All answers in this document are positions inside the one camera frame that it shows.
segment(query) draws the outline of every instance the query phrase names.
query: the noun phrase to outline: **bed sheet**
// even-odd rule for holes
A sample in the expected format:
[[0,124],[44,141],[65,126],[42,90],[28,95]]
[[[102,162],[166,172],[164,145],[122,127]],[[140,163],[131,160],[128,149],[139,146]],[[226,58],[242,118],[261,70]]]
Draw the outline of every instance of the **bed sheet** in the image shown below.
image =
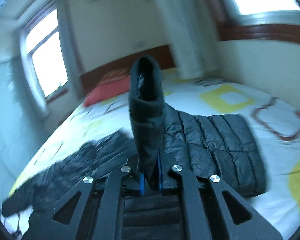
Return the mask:
[[[248,201],[285,240],[289,239],[300,225],[300,112],[266,93],[222,79],[181,80],[176,69],[162,71],[162,87],[166,103],[177,110],[192,115],[244,116],[267,173],[267,192]],[[80,105],[39,149],[10,194],[35,174],[71,155],[84,142],[118,129],[132,136],[128,93],[91,107]],[[21,230],[27,230],[29,214],[29,210],[21,214]]]

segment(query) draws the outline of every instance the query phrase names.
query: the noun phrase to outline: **silver screw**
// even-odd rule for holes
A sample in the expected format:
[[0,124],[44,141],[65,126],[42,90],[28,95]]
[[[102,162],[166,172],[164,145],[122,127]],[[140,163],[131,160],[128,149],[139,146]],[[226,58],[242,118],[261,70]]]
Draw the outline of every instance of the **silver screw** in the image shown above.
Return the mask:
[[83,182],[84,182],[85,184],[90,184],[90,183],[93,182],[93,177],[90,177],[90,176],[85,177],[85,178],[83,178]]
[[220,177],[218,175],[211,175],[210,176],[210,180],[212,182],[219,182],[220,181]]
[[176,172],[182,171],[182,167],[180,165],[173,165],[172,169]]
[[129,166],[122,166],[120,170],[122,172],[129,172],[129,171],[131,171],[131,168]]

